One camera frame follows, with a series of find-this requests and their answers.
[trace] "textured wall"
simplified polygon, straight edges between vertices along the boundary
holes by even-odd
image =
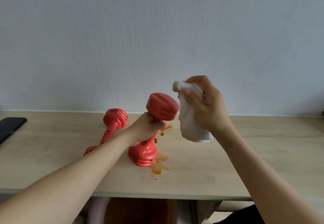
[[[0,105],[145,111],[205,74],[231,114],[318,115],[323,1],[0,0]]]

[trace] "wooden table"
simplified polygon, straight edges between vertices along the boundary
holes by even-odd
[[[28,122],[0,146],[0,193],[17,193],[34,181],[81,157],[99,144],[103,114],[1,112]],[[129,115],[131,124],[139,115]],[[297,191],[324,212],[324,119],[231,117],[249,145]],[[216,140],[182,138],[179,121],[157,136],[161,174],[137,167],[122,155],[94,196],[201,200],[250,200],[249,193]]]

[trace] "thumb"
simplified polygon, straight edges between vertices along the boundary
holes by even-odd
[[[157,122],[157,123],[152,123],[151,124],[151,128],[154,132],[158,131],[158,130],[161,130],[161,129],[164,129],[166,128],[168,125],[164,122],[164,121],[161,121],[161,122]]]
[[[190,89],[183,89],[182,94],[194,110],[199,110],[203,107],[204,104],[200,101],[194,91]]]

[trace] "hand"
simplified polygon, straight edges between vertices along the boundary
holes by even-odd
[[[200,101],[193,91],[189,89],[182,91],[185,99],[195,111],[197,122],[203,128],[211,132],[214,137],[233,128],[221,92],[213,86],[207,76],[193,76],[185,82],[196,84],[205,94],[204,100]]]
[[[151,138],[156,131],[166,127],[167,124],[164,121],[153,123],[153,116],[145,112],[125,132],[129,132],[134,138],[133,143],[138,143]]]

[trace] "white cloth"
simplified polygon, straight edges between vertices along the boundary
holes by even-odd
[[[180,101],[180,131],[181,135],[192,142],[209,142],[213,140],[213,136],[206,129],[202,128],[196,121],[195,113],[192,106],[182,95],[182,89],[190,89],[194,91],[200,100],[203,100],[203,91],[196,84],[189,84],[182,81],[173,83],[173,91],[179,93],[178,99]]]

